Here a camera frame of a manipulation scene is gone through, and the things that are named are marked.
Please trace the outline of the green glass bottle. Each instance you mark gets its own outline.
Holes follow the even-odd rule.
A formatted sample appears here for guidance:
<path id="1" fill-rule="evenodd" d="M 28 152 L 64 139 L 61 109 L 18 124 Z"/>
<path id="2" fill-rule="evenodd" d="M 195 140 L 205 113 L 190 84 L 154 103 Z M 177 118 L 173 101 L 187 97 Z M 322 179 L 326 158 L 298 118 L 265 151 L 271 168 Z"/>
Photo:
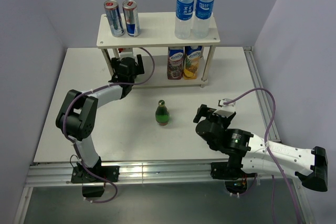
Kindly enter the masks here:
<path id="1" fill-rule="evenodd" d="M 155 112 L 155 119 L 160 126 L 167 125 L 170 120 L 170 113 L 165 105 L 164 100 L 160 100 L 158 102 L 158 107 Z"/>

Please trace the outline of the silver drink can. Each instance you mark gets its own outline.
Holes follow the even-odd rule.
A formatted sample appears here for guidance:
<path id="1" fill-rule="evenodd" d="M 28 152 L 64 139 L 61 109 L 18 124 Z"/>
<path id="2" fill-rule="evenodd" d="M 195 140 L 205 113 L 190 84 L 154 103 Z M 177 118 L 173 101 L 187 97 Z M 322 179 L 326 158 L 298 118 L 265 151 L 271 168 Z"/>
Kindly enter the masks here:
<path id="1" fill-rule="evenodd" d="M 128 35 L 138 36 L 140 34 L 140 22 L 137 3 L 134 0 L 126 0 L 122 3 L 122 8 Z"/>
<path id="2" fill-rule="evenodd" d="M 115 37 L 121 37 L 124 34 L 119 4 L 115 0 L 107 0 L 104 2 L 104 10 L 108 19 L 111 33 Z"/>

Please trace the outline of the blue-label water bottle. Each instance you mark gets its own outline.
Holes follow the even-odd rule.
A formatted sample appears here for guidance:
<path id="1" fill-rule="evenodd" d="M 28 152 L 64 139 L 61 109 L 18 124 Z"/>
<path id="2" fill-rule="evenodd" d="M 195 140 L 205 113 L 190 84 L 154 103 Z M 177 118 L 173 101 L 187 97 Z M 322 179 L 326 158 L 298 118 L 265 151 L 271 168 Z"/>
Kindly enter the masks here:
<path id="1" fill-rule="evenodd" d="M 194 0 L 176 0 L 175 36 L 187 39 L 191 34 Z"/>
<path id="2" fill-rule="evenodd" d="M 193 33 L 197 38 L 205 38 L 209 31 L 209 22 L 213 13 L 214 0 L 197 0 Z"/>

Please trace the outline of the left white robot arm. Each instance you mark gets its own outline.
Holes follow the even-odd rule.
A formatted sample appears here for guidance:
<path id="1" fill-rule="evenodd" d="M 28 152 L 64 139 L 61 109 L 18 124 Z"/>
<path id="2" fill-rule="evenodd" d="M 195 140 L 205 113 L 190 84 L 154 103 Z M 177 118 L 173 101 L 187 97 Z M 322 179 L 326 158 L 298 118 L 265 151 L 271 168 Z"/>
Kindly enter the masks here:
<path id="1" fill-rule="evenodd" d="M 56 117 L 56 127 L 75 149 L 78 161 L 74 173 L 83 183 L 107 181 L 108 173 L 101 165 L 101 157 L 95 150 L 91 136 L 97 110 L 125 98 L 136 85 L 136 77 L 145 74 L 140 54 L 114 58 L 111 63 L 114 74 L 108 84 L 84 92 L 68 91 Z"/>

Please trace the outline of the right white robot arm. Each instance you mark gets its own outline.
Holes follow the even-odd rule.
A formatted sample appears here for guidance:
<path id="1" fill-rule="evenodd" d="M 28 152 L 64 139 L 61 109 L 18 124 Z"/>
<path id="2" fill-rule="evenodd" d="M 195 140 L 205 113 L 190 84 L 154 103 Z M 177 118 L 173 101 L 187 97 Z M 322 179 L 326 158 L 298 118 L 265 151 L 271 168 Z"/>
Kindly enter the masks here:
<path id="1" fill-rule="evenodd" d="M 237 180 L 262 175 L 285 175 L 302 186 L 319 192 L 328 190 L 326 150 L 316 146 L 304 149 L 265 141 L 262 137 L 229 125 L 236 115 L 202 104 L 194 118 L 196 133 L 213 151 L 228 156 L 226 162 L 211 164 L 213 179 Z"/>

